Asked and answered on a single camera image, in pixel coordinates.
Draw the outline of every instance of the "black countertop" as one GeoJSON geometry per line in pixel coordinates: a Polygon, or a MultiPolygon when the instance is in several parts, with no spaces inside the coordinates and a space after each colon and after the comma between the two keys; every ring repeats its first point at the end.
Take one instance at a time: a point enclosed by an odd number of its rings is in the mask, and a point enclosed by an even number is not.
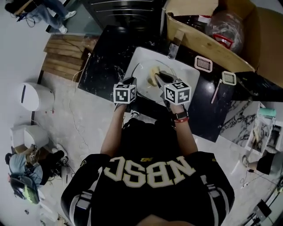
{"type": "MultiPolygon", "coordinates": [[[[107,26],[100,36],[81,77],[79,88],[113,101],[113,86],[123,79],[136,47],[168,54],[169,43],[149,34],[133,34],[125,28],[107,26]]],[[[176,60],[194,67],[198,53],[181,46],[176,60]]],[[[199,81],[188,114],[193,134],[216,142],[228,112],[234,86],[220,84],[211,104],[215,88],[222,76],[222,67],[213,65],[213,71],[200,71],[199,81]]],[[[157,120],[170,117],[167,109],[157,103],[138,97],[132,109],[157,120]]]]}

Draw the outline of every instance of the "plastic bag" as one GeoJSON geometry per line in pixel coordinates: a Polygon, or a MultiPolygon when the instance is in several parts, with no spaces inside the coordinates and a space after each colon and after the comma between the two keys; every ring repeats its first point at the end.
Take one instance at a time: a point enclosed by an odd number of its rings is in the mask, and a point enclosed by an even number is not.
{"type": "Polygon", "coordinates": [[[230,49],[240,54],[244,45],[242,19],[230,11],[221,11],[212,16],[205,28],[205,33],[230,49]]]}

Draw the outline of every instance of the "white lettering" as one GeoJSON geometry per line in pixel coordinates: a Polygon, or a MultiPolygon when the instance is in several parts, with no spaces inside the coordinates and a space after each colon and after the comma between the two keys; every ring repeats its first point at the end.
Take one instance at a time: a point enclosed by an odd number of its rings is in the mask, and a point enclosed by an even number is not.
{"type": "Polygon", "coordinates": [[[106,167],[104,169],[104,174],[114,181],[120,181],[122,180],[122,175],[123,175],[123,170],[124,170],[124,165],[125,165],[125,159],[123,156],[112,158],[110,161],[114,162],[115,160],[119,160],[118,168],[116,170],[116,174],[113,174],[110,172],[110,168],[106,167]]]}
{"type": "Polygon", "coordinates": [[[147,172],[147,183],[153,188],[166,187],[174,185],[173,181],[169,179],[165,162],[156,162],[146,168],[147,172]],[[154,167],[159,167],[158,172],[154,172],[154,167]],[[161,182],[155,182],[155,177],[162,176],[161,182]]]}
{"type": "Polygon", "coordinates": [[[171,166],[172,171],[175,175],[175,179],[174,179],[175,184],[178,184],[180,181],[185,179],[185,176],[182,175],[180,171],[187,174],[188,176],[191,176],[192,174],[195,173],[195,169],[191,168],[191,166],[185,160],[184,156],[177,157],[177,160],[180,161],[183,165],[180,165],[179,163],[173,160],[167,162],[167,164],[171,166]]]}
{"type": "Polygon", "coordinates": [[[132,160],[127,160],[126,161],[126,165],[125,165],[125,170],[127,171],[127,173],[129,174],[126,174],[124,173],[124,177],[123,177],[123,181],[125,182],[125,184],[128,186],[128,187],[131,187],[131,188],[140,188],[142,185],[145,184],[145,175],[141,172],[136,172],[136,171],[133,171],[132,170],[132,166],[135,166],[138,168],[138,170],[140,171],[145,171],[145,168],[142,167],[140,164],[137,164],[135,162],[133,162],[132,160]],[[134,175],[134,176],[138,176],[138,181],[137,182],[133,182],[133,181],[130,181],[130,178],[131,178],[131,175],[134,175]]]}

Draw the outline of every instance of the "white plastic basket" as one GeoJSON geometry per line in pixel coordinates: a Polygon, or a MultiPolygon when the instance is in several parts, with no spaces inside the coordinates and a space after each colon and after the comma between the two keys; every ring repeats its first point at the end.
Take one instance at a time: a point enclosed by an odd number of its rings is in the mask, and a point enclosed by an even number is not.
{"type": "Polygon", "coordinates": [[[224,71],[222,72],[222,82],[224,84],[235,86],[237,83],[236,75],[234,73],[224,71]]]}
{"type": "Polygon", "coordinates": [[[213,65],[212,61],[207,58],[204,58],[202,56],[195,57],[195,68],[196,69],[210,73],[212,72],[212,65],[213,65]]]}

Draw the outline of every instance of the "wooden slats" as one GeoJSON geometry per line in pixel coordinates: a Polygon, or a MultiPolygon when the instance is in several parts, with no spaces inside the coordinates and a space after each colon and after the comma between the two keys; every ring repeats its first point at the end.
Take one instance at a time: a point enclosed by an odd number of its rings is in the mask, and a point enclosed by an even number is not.
{"type": "Polygon", "coordinates": [[[48,53],[46,57],[49,59],[60,60],[60,61],[64,61],[67,63],[76,64],[79,66],[82,66],[84,62],[82,59],[77,59],[77,58],[73,58],[70,56],[58,55],[54,53],[48,53]]]}
{"type": "Polygon", "coordinates": [[[65,73],[71,74],[71,75],[74,75],[74,74],[79,72],[79,70],[66,68],[66,67],[63,67],[63,66],[60,66],[60,65],[57,65],[57,64],[50,64],[50,63],[47,63],[47,62],[44,62],[43,66],[54,69],[56,71],[65,72],[65,73]]]}
{"type": "Polygon", "coordinates": [[[63,40],[63,39],[50,39],[48,41],[48,43],[50,43],[50,44],[83,46],[82,45],[82,41],[72,41],[72,40],[63,40]]]}
{"type": "Polygon", "coordinates": [[[75,45],[63,45],[63,44],[53,44],[53,43],[47,43],[47,48],[53,48],[53,49],[63,49],[63,50],[70,50],[74,52],[83,52],[84,47],[79,47],[75,45]]]}
{"type": "Polygon", "coordinates": [[[63,66],[65,68],[70,68],[70,69],[74,69],[77,71],[80,71],[82,66],[76,65],[76,64],[71,64],[65,61],[61,61],[61,60],[56,60],[56,59],[52,59],[52,58],[45,58],[45,62],[49,63],[49,64],[55,64],[55,65],[60,65],[63,66]]]}
{"type": "MultiPolygon", "coordinates": [[[[49,73],[51,73],[51,74],[60,76],[60,77],[62,77],[62,78],[68,79],[68,80],[72,80],[72,79],[73,79],[73,76],[74,76],[74,75],[70,75],[70,74],[67,74],[67,73],[64,73],[64,72],[61,72],[61,71],[57,71],[57,70],[48,68],[48,67],[46,67],[46,66],[43,66],[43,67],[42,67],[42,70],[44,70],[45,72],[49,72],[49,73]]],[[[78,76],[80,76],[80,75],[76,75],[76,76],[75,76],[75,78],[74,78],[74,81],[75,81],[75,82],[78,81],[78,76]]]]}
{"type": "Polygon", "coordinates": [[[47,53],[42,70],[78,82],[80,72],[86,63],[89,50],[83,46],[96,43],[94,38],[84,40],[82,36],[53,35],[50,37],[44,52],[47,53]]]}
{"type": "Polygon", "coordinates": [[[72,41],[83,41],[83,36],[76,36],[76,35],[52,35],[50,39],[65,39],[65,40],[72,40],[72,41]]]}
{"type": "Polygon", "coordinates": [[[45,48],[44,52],[55,53],[55,54],[74,57],[74,58],[78,58],[78,59],[81,59],[81,57],[83,56],[83,53],[81,53],[81,52],[78,53],[78,52],[74,52],[74,51],[70,51],[70,50],[63,50],[63,49],[45,48]]]}

